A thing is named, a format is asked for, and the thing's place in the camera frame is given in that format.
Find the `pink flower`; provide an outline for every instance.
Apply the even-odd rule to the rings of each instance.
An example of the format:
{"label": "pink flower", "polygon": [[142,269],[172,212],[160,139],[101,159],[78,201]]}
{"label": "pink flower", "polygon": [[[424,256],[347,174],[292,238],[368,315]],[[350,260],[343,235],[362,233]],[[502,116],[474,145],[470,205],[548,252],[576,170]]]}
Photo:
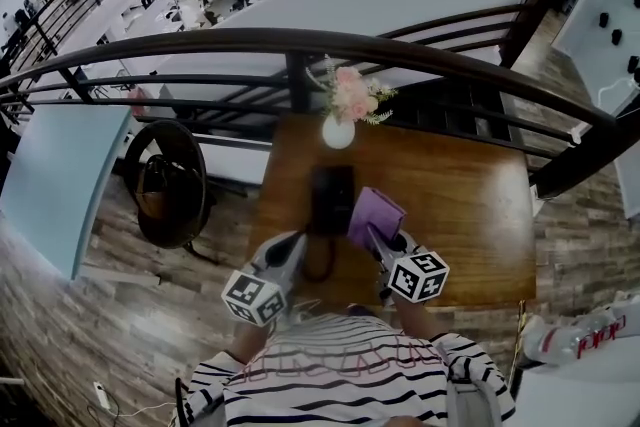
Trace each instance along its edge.
{"label": "pink flower", "polygon": [[351,118],[356,121],[364,118],[369,111],[366,102],[356,102],[351,106]]}
{"label": "pink flower", "polygon": [[336,96],[348,97],[350,103],[356,100],[364,101],[367,95],[367,85],[360,79],[353,82],[338,82],[336,85]]}
{"label": "pink flower", "polygon": [[353,67],[338,68],[336,70],[336,79],[338,83],[348,84],[350,82],[356,82],[362,78],[360,72]]}
{"label": "pink flower", "polygon": [[333,105],[338,108],[348,108],[351,104],[351,95],[341,88],[338,88],[333,95]]}

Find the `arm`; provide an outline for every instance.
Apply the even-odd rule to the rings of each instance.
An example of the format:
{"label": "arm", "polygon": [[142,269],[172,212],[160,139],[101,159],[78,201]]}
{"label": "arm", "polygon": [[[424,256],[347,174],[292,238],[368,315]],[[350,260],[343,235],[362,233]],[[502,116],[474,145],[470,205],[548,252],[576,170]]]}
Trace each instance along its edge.
{"label": "arm", "polygon": [[436,319],[433,313],[425,310],[423,304],[411,303],[395,292],[391,297],[396,305],[402,329],[407,335],[430,340],[436,335],[447,332],[444,324]]}
{"label": "arm", "polygon": [[231,348],[226,352],[246,365],[258,352],[264,349],[268,336],[269,326],[257,327],[245,322],[239,322],[234,330]]}

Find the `light blue panel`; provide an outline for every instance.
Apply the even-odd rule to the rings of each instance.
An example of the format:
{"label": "light blue panel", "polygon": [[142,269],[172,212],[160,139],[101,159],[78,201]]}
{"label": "light blue panel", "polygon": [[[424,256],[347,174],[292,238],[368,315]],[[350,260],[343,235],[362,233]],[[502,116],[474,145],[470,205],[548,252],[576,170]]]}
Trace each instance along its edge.
{"label": "light blue panel", "polygon": [[84,258],[129,119],[125,106],[40,105],[9,168],[0,210],[69,279]]}

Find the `desk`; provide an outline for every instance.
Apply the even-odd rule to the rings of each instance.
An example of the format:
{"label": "desk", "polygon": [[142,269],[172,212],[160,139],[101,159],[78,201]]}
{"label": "desk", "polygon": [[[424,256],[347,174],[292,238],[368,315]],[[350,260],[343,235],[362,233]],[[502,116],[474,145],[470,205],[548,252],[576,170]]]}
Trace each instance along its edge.
{"label": "desk", "polygon": [[138,281],[82,261],[111,168],[129,130],[124,106],[41,105],[18,145],[0,196],[11,225],[61,275]]}
{"label": "desk", "polygon": [[[320,117],[283,118],[262,185],[247,259],[265,240],[302,230],[310,219],[314,165],[352,165],[363,186],[387,194],[407,211],[403,228],[451,267],[431,305],[490,305],[535,298],[533,216],[524,155],[484,143],[414,130],[357,124],[353,144],[331,150]],[[327,242],[310,238],[309,269],[324,268]],[[296,293],[333,304],[378,304],[378,268],[344,238],[332,276],[300,282]]]}

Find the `white vase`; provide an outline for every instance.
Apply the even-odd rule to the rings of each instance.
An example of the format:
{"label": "white vase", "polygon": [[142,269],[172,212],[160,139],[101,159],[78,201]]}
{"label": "white vase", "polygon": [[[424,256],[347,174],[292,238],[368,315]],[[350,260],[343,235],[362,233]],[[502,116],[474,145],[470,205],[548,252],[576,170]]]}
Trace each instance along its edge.
{"label": "white vase", "polygon": [[339,122],[333,114],[329,114],[322,124],[322,139],[329,148],[346,148],[355,135],[356,125],[353,121]]}

